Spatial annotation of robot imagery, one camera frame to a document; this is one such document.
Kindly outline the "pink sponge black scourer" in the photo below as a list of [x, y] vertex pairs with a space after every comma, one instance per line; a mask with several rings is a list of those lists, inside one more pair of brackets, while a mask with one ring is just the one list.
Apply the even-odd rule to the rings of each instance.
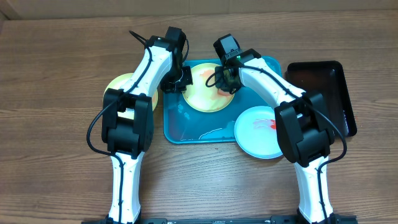
[[222, 89], [218, 89], [217, 95], [219, 97], [230, 97], [232, 94], [230, 94], [228, 91], [223, 91]]

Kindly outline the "yellow plate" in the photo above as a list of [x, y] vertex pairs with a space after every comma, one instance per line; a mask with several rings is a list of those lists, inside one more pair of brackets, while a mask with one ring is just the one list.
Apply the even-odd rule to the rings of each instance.
[[[105, 88], [104, 92], [106, 92], [106, 90], [108, 88], [112, 88], [115, 90], [120, 89], [130, 79], [131, 76], [133, 76], [133, 73], [125, 73], [123, 75], [116, 77], [108, 84], [108, 86]], [[158, 100], [159, 100], [159, 92], [158, 92], [158, 90], [155, 90], [155, 92], [152, 96], [152, 110], [153, 111], [155, 110], [155, 108], [157, 106]], [[127, 118], [127, 119], [134, 119], [134, 111], [128, 109], [128, 110], [126, 110], [126, 112], [118, 112], [118, 116], [122, 117], [122, 118]]]
[[193, 84], [187, 86], [183, 97], [193, 109], [206, 113], [216, 112], [227, 107], [234, 98], [234, 95], [219, 97], [215, 86], [206, 87], [207, 79], [217, 66], [215, 63], [201, 63], [191, 68]]

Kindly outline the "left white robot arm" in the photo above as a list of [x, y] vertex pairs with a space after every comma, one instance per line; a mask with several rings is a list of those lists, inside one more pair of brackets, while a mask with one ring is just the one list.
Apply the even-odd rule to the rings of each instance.
[[154, 133], [152, 96], [158, 88], [178, 93], [192, 84], [190, 69], [183, 66], [184, 33], [138, 39], [145, 47], [141, 63], [123, 86], [105, 91], [99, 114], [101, 138], [113, 165], [113, 200], [104, 223], [140, 222], [141, 164]]

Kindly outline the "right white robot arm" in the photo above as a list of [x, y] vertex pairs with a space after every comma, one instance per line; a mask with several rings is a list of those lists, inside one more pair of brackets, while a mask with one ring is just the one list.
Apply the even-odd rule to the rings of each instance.
[[323, 97], [276, 74], [253, 49], [217, 50], [214, 85], [230, 93], [254, 90], [275, 113], [277, 143], [296, 171], [299, 223], [338, 223], [329, 201], [326, 163], [335, 137]]

